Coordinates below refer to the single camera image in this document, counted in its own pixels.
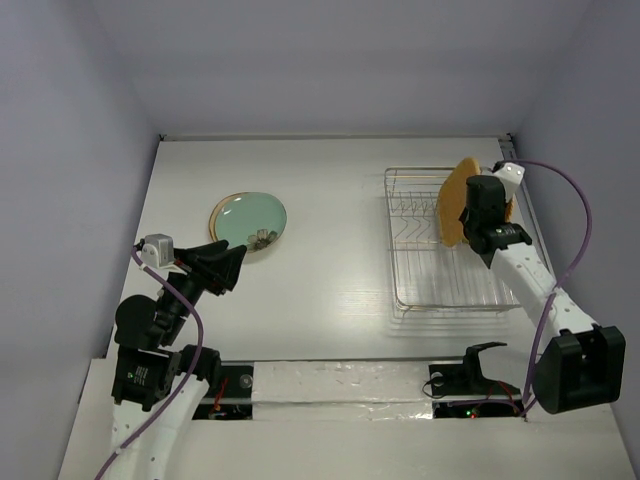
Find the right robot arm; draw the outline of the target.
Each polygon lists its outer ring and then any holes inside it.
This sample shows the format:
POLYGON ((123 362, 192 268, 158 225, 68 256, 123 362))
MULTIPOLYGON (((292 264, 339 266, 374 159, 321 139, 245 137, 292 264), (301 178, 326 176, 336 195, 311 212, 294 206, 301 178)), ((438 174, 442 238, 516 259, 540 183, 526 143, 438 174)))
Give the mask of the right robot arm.
POLYGON ((623 333, 584 312, 545 267, 524 228, 507 222, 502 178, 474 175, 465 187, 464 236, 536 327, 524 404, 559 414, 616 402, 624 370, 623 333))

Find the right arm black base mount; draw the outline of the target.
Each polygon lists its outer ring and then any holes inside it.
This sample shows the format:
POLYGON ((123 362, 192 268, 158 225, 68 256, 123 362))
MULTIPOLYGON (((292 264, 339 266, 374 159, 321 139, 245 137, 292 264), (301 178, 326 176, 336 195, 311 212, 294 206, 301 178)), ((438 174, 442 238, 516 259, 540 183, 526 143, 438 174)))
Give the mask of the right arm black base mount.
POLYGON ((464 395, 488 397, 497 381, 484 376, 480 353, 503 346, 506 346, 506 343, 476 344, 468 347, 460 360, 430 364, 423 392, 434 400, 464 395))

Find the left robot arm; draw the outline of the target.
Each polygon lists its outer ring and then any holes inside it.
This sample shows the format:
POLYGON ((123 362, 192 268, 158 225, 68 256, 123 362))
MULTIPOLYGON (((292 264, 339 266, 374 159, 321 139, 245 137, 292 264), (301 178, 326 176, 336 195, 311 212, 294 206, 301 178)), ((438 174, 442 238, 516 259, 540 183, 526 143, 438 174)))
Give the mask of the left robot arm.
POLYGON ((132 247, 133 262, 160 290, 129 296, 116 310, 111 453, 97 478, 166 478, 199 403, 221 383, 220 354, 204 345, 196 304, 235 288, 246 253, 225 240, 177 248, 163 234, 132 247))

